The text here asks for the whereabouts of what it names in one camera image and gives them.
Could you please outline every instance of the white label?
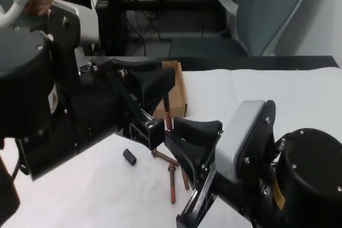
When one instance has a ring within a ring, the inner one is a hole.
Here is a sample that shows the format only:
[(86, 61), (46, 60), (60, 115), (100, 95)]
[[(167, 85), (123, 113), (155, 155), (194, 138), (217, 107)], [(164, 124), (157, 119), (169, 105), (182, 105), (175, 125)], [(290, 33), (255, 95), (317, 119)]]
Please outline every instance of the white label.
[(51, 114), (53, 114), (58, 105), (56, 84), (53, 85), (52, 91), (48, 95)]

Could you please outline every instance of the gray chair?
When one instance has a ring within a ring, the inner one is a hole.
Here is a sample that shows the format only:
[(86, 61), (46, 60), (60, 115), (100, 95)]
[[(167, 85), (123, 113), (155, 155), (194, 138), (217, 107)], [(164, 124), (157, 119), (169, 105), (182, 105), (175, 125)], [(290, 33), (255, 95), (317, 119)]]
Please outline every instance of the gray chair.
[(302, 0), (218, 0), (234, 17), (236, 31), (230, 38), (179, 38), (169, 56), (227, 58), (272, 56), (274, 49)]

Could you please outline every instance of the white tablecloth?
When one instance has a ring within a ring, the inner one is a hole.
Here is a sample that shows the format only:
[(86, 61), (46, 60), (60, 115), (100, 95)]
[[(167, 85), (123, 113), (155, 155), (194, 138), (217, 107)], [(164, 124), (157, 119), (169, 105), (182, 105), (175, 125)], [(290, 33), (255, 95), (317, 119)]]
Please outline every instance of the white tablecloth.
[[(213, 70), (184, 72), (188, 118), (225, 124), (243, 100), (276, 103), (275, 138), (299, 128), (317, 128), (342, 141), (342, 71)], [(125, 148), (137, 157), (131, 167)], [(164, 145), (158, 150), (170, 154)], [(17, 160), (8, 139), (1, 153), (11, 172)], [(176, 171), (176, 204), (170, 203), (168, 164), (138, 143), (112, 135), (44, 177), (32, 182), (19, 174), (18, 212), (4, 225), (14, 227), (175, 227), (191, 191)], [(251, 227), (216, 200), (201, 227)]]

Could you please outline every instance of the black motor housing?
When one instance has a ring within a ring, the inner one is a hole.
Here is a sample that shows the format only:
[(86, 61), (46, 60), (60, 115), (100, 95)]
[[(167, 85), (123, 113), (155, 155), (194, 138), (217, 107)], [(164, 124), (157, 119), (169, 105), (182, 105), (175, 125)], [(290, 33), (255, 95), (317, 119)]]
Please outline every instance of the black motor housing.
[(49, 123), (57, 107), (47, 40), (27, 28), (0, 30), (0, 138), (21, 138)]
[(272, 185), (274, 207), (293, 227), (340, 227), (342, 144), (316, 129), (285, 139)]

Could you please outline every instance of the white wall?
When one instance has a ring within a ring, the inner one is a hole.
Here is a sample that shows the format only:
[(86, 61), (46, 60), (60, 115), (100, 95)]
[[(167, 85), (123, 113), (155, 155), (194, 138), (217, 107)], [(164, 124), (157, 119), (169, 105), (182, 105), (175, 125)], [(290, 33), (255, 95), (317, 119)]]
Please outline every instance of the white wall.
[(342, 0), (304, 0), (277, 55), (332, 55), (342, 67)]

